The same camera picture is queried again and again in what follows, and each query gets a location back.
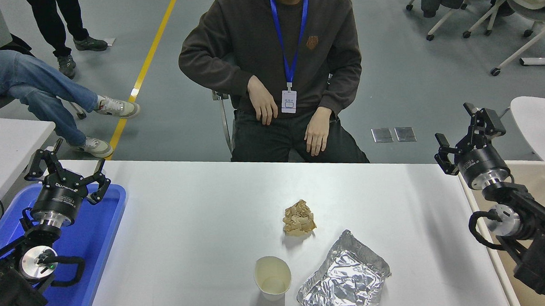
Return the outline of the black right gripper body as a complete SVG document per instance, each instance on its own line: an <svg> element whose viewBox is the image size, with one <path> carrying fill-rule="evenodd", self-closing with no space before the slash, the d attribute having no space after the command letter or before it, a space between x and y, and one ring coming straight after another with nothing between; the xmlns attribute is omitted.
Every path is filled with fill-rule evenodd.
<svg viewBox="0 0 545 306"><path fill-rule="evenodd" d="M492 145L457 155L456 165L466 183L503 182L511 175L507 164Z"/></svg>

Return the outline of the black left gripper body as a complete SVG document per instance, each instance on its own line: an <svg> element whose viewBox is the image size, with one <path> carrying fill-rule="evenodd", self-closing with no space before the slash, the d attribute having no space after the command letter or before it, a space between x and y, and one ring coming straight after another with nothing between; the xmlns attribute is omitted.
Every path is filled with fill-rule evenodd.
<svg viewBox="0 0 545 306"><path fill-rule="evenodd" d="M67 177L61 181L55 174L47 175L32 207L31 217L41 221L43 215L53 212L64 215L67 220L75 220L87 194L87 186L76 185L74 178Z"/></svg>

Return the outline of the person's left hand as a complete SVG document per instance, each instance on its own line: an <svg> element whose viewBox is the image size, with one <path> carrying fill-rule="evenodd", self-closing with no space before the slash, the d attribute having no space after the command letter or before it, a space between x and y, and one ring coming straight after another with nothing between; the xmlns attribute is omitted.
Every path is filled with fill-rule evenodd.
<svg viewBox="0 0 545 306"><path fill-rule="evenodd" d="M319 106L308 122L304 140L307 153L312 157L320 155L327 147L331 115L331 109Z"/></svg>

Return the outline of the person's right hand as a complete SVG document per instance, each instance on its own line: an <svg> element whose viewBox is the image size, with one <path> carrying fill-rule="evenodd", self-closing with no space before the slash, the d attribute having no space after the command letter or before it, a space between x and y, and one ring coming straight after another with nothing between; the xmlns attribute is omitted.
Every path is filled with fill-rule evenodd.
<svg viewBox="0 0 545 306"><path fill-rule="evenodd" d="M255 75L248 81L247 92L254 107L256 119L264 126L270 125L279 115L279 108L273 96Z"/></svg>

